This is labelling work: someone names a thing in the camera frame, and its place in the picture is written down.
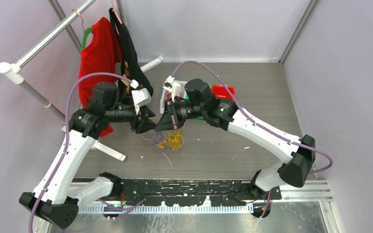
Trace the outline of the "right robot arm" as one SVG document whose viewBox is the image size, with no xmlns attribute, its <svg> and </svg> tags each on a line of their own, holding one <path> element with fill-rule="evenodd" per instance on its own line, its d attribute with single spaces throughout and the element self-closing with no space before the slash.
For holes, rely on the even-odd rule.
<svg viewBox="0 0 373 233">
<path fill-rule="evenodd" d="M 157 131 L 177 130 L 188 119 L 202 117 L 212 127 L 236 133 L 267 149 L 280 162 L 255 174 L 250 186 L 255 199 L 263 199 L 272 188 L 282 184 L 304 186 L 316 158 L 313 137 L 287 134 L 239 108 L 234 101 L 218 99 L 201 79 L 181 85 L 168 77 L 163 88 L 171 96 L 165 100 Z"/>
</svg>

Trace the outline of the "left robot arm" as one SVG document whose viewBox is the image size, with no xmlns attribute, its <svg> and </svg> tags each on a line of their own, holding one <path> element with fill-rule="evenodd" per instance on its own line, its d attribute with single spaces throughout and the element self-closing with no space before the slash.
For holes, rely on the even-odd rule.
<svg viewBox="0 0 373 233">
<path fill-rule="evenodd" d="M 66 229 L 91 203 L 122 196 L 121 178 L 109 172 L 75 190 L 70 190 L 70 185 L 84 157 L 110 123 L 128 122 L 136 134 L 155 128 L 154 114 L 147 106 L 151 101 L 148 90 L 135 82 L 131 86 L 131 94 L 119 100 L 114 83 L 99 83 L 92 90 L 88 107 L 72 114 L 62 147 L 48 172 L 32 192 L 24 192 L 19 198 L 32 216 Z"/>
</svg>

